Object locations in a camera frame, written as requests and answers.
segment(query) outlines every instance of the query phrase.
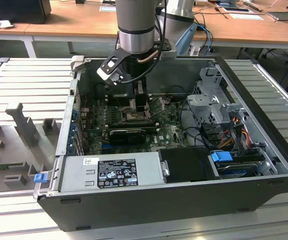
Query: aluminum profile table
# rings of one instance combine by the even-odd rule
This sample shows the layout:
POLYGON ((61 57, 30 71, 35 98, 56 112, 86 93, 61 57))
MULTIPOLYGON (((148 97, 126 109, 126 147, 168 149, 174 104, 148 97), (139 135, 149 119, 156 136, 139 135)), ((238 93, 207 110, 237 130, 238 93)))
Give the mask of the aluminum profile table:
POLYGON ((0 60, 0 125, 13 125, 5 113, 10 102, 22 103, 35 124, 54 118, 61 123, 70 82, 70 58, 2 58, 0 60))
MULTIPOLYGON (((259 65, 240 60, 227 62, 288 141, 288 94, 259 65)), ((288 193, 275 196, 254 212, 76 232, 60 231, 31 194, 0 194, 1 240, 288 239, 288 193)))
MULTIPOLYGON (((250 60, 227 60, 238 78, 288 142, 288 93, 259 65, 250 60)), ((237 102, 237 96, 228 91, 237 102)))

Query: wooden desk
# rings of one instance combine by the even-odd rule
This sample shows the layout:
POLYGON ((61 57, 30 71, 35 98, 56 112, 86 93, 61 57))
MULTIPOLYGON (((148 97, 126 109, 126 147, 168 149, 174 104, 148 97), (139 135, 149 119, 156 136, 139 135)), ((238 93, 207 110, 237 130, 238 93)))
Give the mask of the wooden desk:
MULTIPOLYGON (((256 0, 256 4, 270 6, 273 1, 256 0)), ((33 41, 114 43, 118 30, 116 13, 101 12, 100 6, 96 2, 75 4, 73 0, 51 0, 52 13, 45 24, 15 23, 15 28, 0 30, 0 39, 22 40, 31 58, 36 57, 33 41)), ((272 8, 259 8, 264 13, 285 12, 286 6, 288 1, 278 0, 272 8)), ((208 2, 207 7, 210 8, 195 7, 193 11, 204 13, 207 28, 213 34, 213 46, 288 49, 288 23, 274 22, 268 15, 260 15, 264 20, 245 20, 226 14, 229 18, 226 19, 214 14, 217 13, 214 4, 208 2)), ((201 14, 196 18, 203 23, 201 14)), ((197 32, 193 41, 196 46, 203 45, 205 32, 197 32)))
MULTIPOLYGON (((261 6, 269 6, 273 1, 271 0, 257 0, 256 4, 261 6)), ((274 21, 274 19, 263 13, 267 12, 285 12, 288 11, 288 1, 279 0, 272 8, 261 8, 263 12, 257 12, 251 8, 254 13, 259 14, 263 20, 246 20, 246 19, 233 19, 229 14, 225 14, 226 19, 221 14, 204 14, 207 29, 213 34, 214 45, 216 46, 230 46, 230 47, 259 47, 260 45, 275 45, 272 48, 288 48, 288 23, 281 21, 274 21)), ((242 3, 238 3, 240 7, 246 7, 242 3)), ((208 3, 212 6, 209 9, 200 11, 200 13, 217 13, 214 10, 214 4, 208 3)), ((201 14, 195 15, 200 23, 203 23, 201 14)), ((194 40, 204 41, 205 33, 197 32, 194 40)))
POLYGON ((75 1, 51 1, 52 12, 45 24, 30 24, 25 30, 33 36, 67 36, 116 38, 115 12, 99 11, 100 3, 75 1))
POLYGON ((16 23, 15 27, 1 28, 0 35, 25 35, 25 30, 29 23, 16 23))

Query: warning sticker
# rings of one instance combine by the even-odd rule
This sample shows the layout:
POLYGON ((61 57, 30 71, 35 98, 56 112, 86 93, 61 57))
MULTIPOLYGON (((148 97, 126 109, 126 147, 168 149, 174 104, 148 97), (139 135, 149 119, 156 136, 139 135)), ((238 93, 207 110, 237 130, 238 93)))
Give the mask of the warning sticker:
POLYGON ((98 161, 98 181, 100 189, 137 186, 135 159, 98 161))

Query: metal workbench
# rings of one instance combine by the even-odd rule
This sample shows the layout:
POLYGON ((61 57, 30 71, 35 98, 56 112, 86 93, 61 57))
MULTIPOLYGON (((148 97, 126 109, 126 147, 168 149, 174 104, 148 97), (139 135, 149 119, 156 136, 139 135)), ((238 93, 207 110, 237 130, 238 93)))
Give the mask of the metal workbench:
MULTIPOLYGON (((35 86, 35 93, 38 92, 47 99, 49 98, 47 104, 64 104, 65 100, 60 103, 54 103, 52 97, 59 101, 59 98, 67 96, 69 82, 72 79, 70 77, 69 62, 69 59, 10 59, 8 63, 11 64, 0 63, 0 83, 16 81, 16 84, 14 82, 11 85, 0 84, 0 88, 7 87, 7 91, 3 93, 5 95, 10 94, 11 91, 13 92, 12 94, 19 94, 20 92, 24 95, 25 93, 28 94, 28 90, 24 90, 26 86, 24 83, 30 82, 35 86), (50 87, 44 87, 44 83, 49 83, 48 86, 50 87)), ((228 60, 227 63, 288 141, 288 94, 279 87, 261 66, 248 60, 228 60)), ((236 100, 232 90, 228 89, 228 91, 231 92, 232 97, 236 100)), ((3 99, 5 98, 0 96, 0 105, 5 104, 3 99)), ((25 104, 29 105, 30 100, 24 103, 24 109, 25 104)), ((60 122, 62 118, 61 112, 63 113, 63 108, 54 111, 54 115, 50 117, 56 118, 60 122)), ((0 122, 13 124, 6 117, 7 115, 0 114, 0 122)), ((38 123, 41 118, 36 115, 33 121, 38 123)), ((59 230, 55 222, 42 210, 40 205, 36 203, 32 197, 31 190, 22 191, 20 194, 5 192, 0 194, 0 239, 288 239, 288 193, 272 198, 254 212, 63 232, 59 230)))

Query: cable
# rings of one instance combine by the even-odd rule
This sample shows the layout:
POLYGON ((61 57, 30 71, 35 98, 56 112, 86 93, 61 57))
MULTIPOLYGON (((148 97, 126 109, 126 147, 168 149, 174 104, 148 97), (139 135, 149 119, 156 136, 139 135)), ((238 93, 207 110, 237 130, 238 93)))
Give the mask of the cable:
POLYGON ((211 48, 211 46, 212 46, 212 44, 213 44, 213 34, 211 33, 211 31, 209 31, 208 29, 207 29, 207 26, 206 26, 206 21, 205 21, 205 17, 204 17, 204 13, 201 13, 201 12, 195 12, 194 13, 194 18, 196 19, 196 17, 195 17, 195 15, 196 14, 201 14, 202 15, 202 17, 203 17, 203 24, 204 24, 204 26, 205 26, 205 30, 206 30, 206 40, 205 40, 205 42, 204 42, 204 44, 203 44, 203 46, 200 48, 200 52, 202 53, 202 50, 203 50, 203 48, 206 46, 206 43, 207 43, 207 40, 208 40, 208 47, 207 47, 207 50, 206 50, 206 52, 204 53, 204 56, 207 54, 207 52, 210 50, 210 48, 211 48))
POLYGON ((119 31, 117 31, 117 38, 116 38, 116 43, 115 43, 115 49, 117 49, 118 40, 119 40, 119 31))
POLYGON ((102 142, 106 142, 106 143, 108 143, 108 144, 110 144, 110 142, 108 142, 108 141, 106 141, 106 140, 99 140, 99 141, 102 141, 102 142))
MULTIPOLYGON (((167 2, 166 2, 166 0, 164 0, 164 3, 165 3, 165 13, 166 13, 167 12, 167 2)), ((137 76, 137 77, 135 77, 135 78, 133 78, 131 80, 128 80, 128 81, 122 81, 121 80, 118 83, 119 84, 130 84, 130 83, 133 83, 133 82, 145 77, 148 73, 150 73, 153 70, 153 68, 157 65, 157 63, 159 62, 160 56, 162 54, 165 38, 166 38, 166 15, 164 17, 164 22, 163 22, 163 38, 161 39, 160 47, 159 47, 159 50, 158 50, 159 53, 158 53, 158 56, 156 58, 156 61, 153 63, 152 66, 150 66, 145 72, 143 72, 139 76, 137 76)))
POLYGON ((112 6, 116 6, 116 4, 113 1, 111 1, 111 0, 108 1, 108 4, 110 4, 112 6))
POLYGON ((220 146, 218 146, 219 149, 223 148, 223 147, 227 147, 228 145, 230 145, 231 143, 234 142, 233 137, 229 138, 226 142, 224 142, 223 144, 221 144, 220 146))
POLYGON ((220 14, 222 14, 226 19, 229 19, 228 17, 226 17, 220 10, 218 7, 214 8, 216 12, 219 12, 220 14))
POLYGON ((144 58, 144 59, 137 59, 137 62, 139 64, 145 64, 147 63, 149 60, 151 60, 153 57, 155 57, 157 54, 159 53, 158 50, 156 50, 155 52, 153 52, 151 55, 149 55, 148 57, 144 58))
POLYGON ((278 1, 278 0, 275 0, 275 2, 273 2, 271 6, 260 6, 260 5, 257 5, 257 4, 255 4, 255 3, 253 3, 253 2, 250 2, 250 1, 248 1, 248 0, 246 0, 245 2, 246 2, 247 4, 252 4, 252 5, 256 6, 256 7, 265 8, 265 9, 270 9, 277 1, 278 1))
POLYGON ((170 86, 170 87, 165 91, 165 93, 166 93, 166 94, 169 94, 169 91, 170 91, 172 88, 182 89, 183 92, 185 92, 187 95, 189 95, 188 91, 186 91, 186 90, 185 90, 182 86, 180 86, 180 85, 172 85, 172 86, 170 86))
POLYGON ((194 137, 194 145, 195 147, 205 147, 205 146, 196 146, 196 140, 197 140, 197 136, 200 135, 200 133, 196 134, 194 137))
POLYGON ((202 8, 202 9, 200 9, 200 10, 198 10, 198 11, 194 11, 193 13, 196 14, 196 13, 202 11, 202 10, 210 9, 210 8, 212 8, 212 7, 213 7, 213 6, 209 6, 209 7, 206 7, 206 8, 202 8))
POLYGON ((246 137, 246 146, 248 148, 250 148, 250 136, 249 136, 249 133, 242 128, 242 133, 245 134, 245 137, 246 137))
MULTIPOLYGON (((188 103, 188 102, 187 102, 187 99, 184 101, 184 103, 183 103, 183 105, 182 105, 182 108, 181 108, 181 110, 180 110, 180 114, 179 114, 179 125, 180 125, 180 127, 181 127, 182 129, 183 129, 183 125, 182 125, 182 118, 181 118, 181 117, 182 117, 182 112, 183 112, 183 109, 184 109, 184 106, 185 106, 186 103, 188 103)), ((192 109, 191 109, 191 107, 190 107, 189 104, 188 104, 188 107, 189 107, 190 111, 192 112, 192 114, 195 116, 195 118, 197 118, 196 115, 194 114, 194 112, 192 111, 192 109)), ((186 132, 186 134, 187 134, 188 136, 190 136, 191 138, 194 139, 194 142, 196 142, 195 140, 198 140, 198 141, 200 141, 201 143, 203 143, 203 144, 205 145, 205 142, 204 142, 203 140, 197 138, 197 135, 194 136, 194 135, 192 135, 191 133, 187 132, 186 130, 188 130, 188 129, 196 129, 196 130, 199 130, 199 127, 197 127, 197 126, 189 126, 189 127, 185 128, 185 129, 183 129, 183 130, 184 130, 184 132, 186 132)))
MULTIPOLYGON (((231 12, 203 12, 202 14, 208 14, 208 15, 218 15, 218 14, 231 14, 231 12)), ((267 13, 243 13, 244 15, 266 15, 267 13)))
POLYGON ((85 94, 85 104, 84 104, 84 109, 86 108, 87 106, 87 95, 85 94))
MULTIPOLYGON (((62 3, 65 3, 65 2, 75 1, 75 0, 56 0, 56 1, 60 1, 60 2, 62 2, 62 3)), ((105 3, 102 3, 102 2, 100 2, 100 1, 91 1, 91 0, 85 0, 85 2, 95 3, 95 4, 105 4, 105 3)), ((115 4, 114 4, 112 1, 109 1, 107 4, 110 4, 110 5, 115 6, 115 4)))
POLYGON ((277 58, 277 59, 280 60, 280 61, 285 61, 285 60, 277 57, 272 51, 270 51, 269 54, 271 54, 273 57, 277 58))
POLYGON ((271 52, 273 52, 273 53, 275 53, 275 54, 277 54, 277 55, 285 55, 285 54, 283 54, 283 53, 275 52, 275 50, 273 50, 273 49, 268 49, 268 51, 266 52, 266 54, 271 53, 271 52))

